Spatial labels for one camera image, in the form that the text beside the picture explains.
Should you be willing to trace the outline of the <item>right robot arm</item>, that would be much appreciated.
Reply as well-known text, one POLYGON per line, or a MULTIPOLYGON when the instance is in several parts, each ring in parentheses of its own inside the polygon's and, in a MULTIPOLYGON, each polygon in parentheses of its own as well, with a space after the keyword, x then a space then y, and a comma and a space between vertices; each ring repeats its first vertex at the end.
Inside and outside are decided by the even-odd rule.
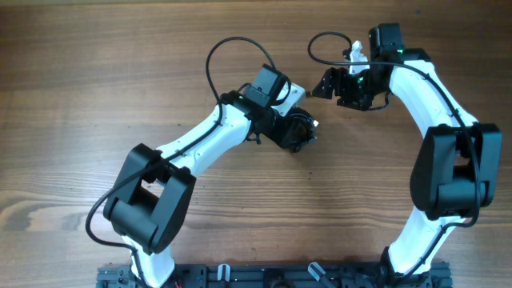
POLYGON ((432 260, 450 233, 472 227, 491 204, 502 133, 457 103, 427 52, 403 43, 398 24, 372 28, 369 40, 368 54, 350 42, 342 61, 328 62, 312 94, 360 111, 371 111, 378 94, 395 96, 419 128, 423 141, 410 176, 414 208, 384 249, 376 283, 421 285, 432 277, 432 260))

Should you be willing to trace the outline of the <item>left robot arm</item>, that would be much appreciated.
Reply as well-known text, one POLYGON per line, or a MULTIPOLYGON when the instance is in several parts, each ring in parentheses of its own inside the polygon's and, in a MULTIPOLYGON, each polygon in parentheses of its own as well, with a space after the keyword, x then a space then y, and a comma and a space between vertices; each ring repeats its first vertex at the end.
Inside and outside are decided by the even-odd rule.
POLYGON ((217 97, 212 113, 171 143, 133 148, 103 216, 130 249, 137 286, 162 287, 176 268, 170 244, 180 231, 197 179, 225 152, 263 134, 297 152, 314 139, 314 120, 300 108, 306 92, 263 65, 252 83, 217 97))

